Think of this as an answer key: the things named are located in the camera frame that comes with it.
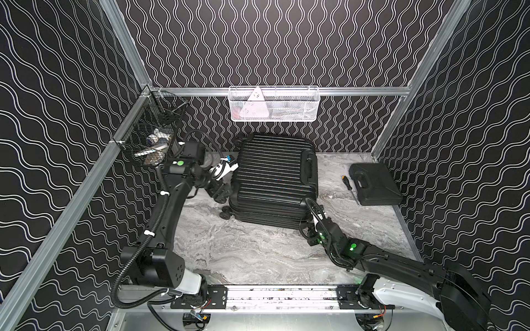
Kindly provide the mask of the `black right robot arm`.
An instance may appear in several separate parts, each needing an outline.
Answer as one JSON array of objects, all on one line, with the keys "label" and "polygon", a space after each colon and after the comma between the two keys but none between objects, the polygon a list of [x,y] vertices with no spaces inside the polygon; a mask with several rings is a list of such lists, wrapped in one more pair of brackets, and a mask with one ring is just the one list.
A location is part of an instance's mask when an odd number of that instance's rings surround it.
[{"label": "black right robot arm", "polygon": [[322,245],[336,266],[346,270],[357,268],[421,290],[440,302],[443,317],[452,328],[460,317],[474,330],[488,328],[491,297],[459,263],[437,266],[386,252],[368,241],[346,236],[315,200],[306,198],[303,205],[313,217],[304,236]]}]

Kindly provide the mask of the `silver items in black basket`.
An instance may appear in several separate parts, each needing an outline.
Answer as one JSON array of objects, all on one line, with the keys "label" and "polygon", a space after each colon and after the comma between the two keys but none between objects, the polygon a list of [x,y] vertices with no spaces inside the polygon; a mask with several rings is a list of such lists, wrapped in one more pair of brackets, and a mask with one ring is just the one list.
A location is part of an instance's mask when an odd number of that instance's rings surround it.
[{"label": "silver items in black basket", "polygon": [[146,138],[146,147],[135,152],[134,157],[142,160],[144,165],[158,165],[165,157],[173,134],[169,129],[156,128]]}]

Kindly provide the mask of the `black plastic tool case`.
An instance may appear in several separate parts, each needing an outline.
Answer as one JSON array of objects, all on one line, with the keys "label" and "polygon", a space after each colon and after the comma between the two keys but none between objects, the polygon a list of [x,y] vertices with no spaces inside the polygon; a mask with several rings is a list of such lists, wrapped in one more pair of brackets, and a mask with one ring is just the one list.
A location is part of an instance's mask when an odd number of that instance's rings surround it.
[{"label": "black plastic tool case", "polygon": [[398,205],[403,199],[384,164],[351,164],[349,176],[355,184],[360,205]]}]

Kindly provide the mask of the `black handled screwdriver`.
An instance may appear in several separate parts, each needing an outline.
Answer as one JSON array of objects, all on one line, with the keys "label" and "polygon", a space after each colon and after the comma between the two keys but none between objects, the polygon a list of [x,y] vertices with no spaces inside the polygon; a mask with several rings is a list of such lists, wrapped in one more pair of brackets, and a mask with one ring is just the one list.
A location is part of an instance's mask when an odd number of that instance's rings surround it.
[{"label": "black handled screwdriver", "polygon": [[346,186],[346,189],[351,193],[351,196],[353,197],[353,201],[355,201],[355,203],[357,205],[360,205],[360,203],[359,203],[359,201],[357,199],[357,196],[354,193],[353,187],[350,184],[350,181],[349,181],[348,177],[343,175],[342,176],[342,182]]}]

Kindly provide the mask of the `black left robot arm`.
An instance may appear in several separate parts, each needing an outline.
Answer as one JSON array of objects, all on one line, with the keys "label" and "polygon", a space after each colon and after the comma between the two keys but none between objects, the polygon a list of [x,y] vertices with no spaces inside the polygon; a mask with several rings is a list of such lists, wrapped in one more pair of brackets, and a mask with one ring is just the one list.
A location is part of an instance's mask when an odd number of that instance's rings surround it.
[{"label": "black left robot arm", "polygon": [[[185,260],[174,251],[175,233],[184,204],[192,199],[191,192],[203,189],[214,202],[226,203],[230,186],[224,177],[238,164],[233,155],[221,154],[218,165],[205,167],[205,154],[202,143],[186,142],[174,157],[156,166],[160,195],[144,232],[121,252],[122,269],[110,291],[114,307],[131,309],[150,301],[165,303],[174,295],[190,306],[207,301],[206,280],[187,269]],[[122,301],[119,290],[126,277],[135,285],[153,287],[155,291],[136,301]]]}]

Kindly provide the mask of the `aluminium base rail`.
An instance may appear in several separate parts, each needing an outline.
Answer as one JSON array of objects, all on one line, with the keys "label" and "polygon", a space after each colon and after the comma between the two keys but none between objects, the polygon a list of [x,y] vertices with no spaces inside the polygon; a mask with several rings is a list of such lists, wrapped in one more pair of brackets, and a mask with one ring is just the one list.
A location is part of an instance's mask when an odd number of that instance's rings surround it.
[{"label": "aluminium base rail", "polygon": [[107,330],[449,330],[426,310],[364,308],[351,285],[214,285],[202,308],[182,298],[116,310]]}]

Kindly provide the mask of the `aluminium frame crossbar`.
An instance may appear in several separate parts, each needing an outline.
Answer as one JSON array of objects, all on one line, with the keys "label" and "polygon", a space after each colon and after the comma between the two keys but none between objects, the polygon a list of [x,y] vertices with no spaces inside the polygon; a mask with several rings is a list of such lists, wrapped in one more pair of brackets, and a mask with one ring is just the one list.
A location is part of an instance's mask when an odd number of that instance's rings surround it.
[{"label": "aluminium frame crossbar", "polygon": [[[344,96],[399,96],[405,97],[411,92],[409,87],[309,87],[309,86],[262,86],[262,90],[278,92],[316,91],[321,97]],[[151,87],[155,93],[169,92],[180,97],[228,97],[230,88],[157,88]]]}]

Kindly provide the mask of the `black ribbed hard-shell suitcase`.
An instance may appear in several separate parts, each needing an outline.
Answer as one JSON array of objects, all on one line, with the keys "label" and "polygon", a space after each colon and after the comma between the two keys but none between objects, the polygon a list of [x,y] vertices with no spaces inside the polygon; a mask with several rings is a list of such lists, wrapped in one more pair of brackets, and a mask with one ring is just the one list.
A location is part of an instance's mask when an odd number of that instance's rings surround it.
[{"label": "black ribbed hard-shell suitcase", "polygon": [[311,220],[306,199],[318,196],[316,147],[308,139],[253,133],[236,141],[229,204],[222,219],[296,229]]}]

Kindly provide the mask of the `pink triangular card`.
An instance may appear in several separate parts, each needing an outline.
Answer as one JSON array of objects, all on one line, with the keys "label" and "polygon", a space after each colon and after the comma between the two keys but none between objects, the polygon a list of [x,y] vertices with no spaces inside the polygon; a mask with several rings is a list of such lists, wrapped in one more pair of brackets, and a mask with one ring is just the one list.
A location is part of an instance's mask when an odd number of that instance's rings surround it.
[{"label": "pink triangular card", "polygon": [[262,88],[254,88],[248,99],[244,102],[239,116],[244,121],[257,121],[270,117],[269,108],[265,101]]}]

